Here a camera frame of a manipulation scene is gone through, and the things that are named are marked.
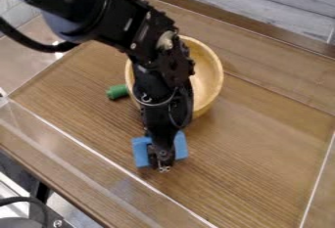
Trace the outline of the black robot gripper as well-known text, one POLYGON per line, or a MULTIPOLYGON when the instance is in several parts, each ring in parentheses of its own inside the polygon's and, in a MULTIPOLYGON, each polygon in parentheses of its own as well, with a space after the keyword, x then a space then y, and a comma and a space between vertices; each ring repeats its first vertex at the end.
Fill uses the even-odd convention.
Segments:
POLYGON ((128 53, 133 68, 133 94, 153 143, 146 145, 149 167, 168 173, 174 161, 172 140, 192 118, 189 77, 194 62, 173 20, 150 9, 144 14, 128 53))

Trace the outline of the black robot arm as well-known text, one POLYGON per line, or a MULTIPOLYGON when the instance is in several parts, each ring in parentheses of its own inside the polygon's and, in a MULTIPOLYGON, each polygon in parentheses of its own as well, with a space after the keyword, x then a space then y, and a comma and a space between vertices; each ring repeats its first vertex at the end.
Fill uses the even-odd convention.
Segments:
POLYGON ((132 93, 148 141, 145 165, 166 172, 176 161, 177 132, 193 113, 190 76, 194 62, 174 21, 145 0, 22 0, 38 8, 46 25, 62 39, 42 44, 22 35, 0 17, 0 31, 25 47, 66 52, 93 40, 128 56, 132 93))

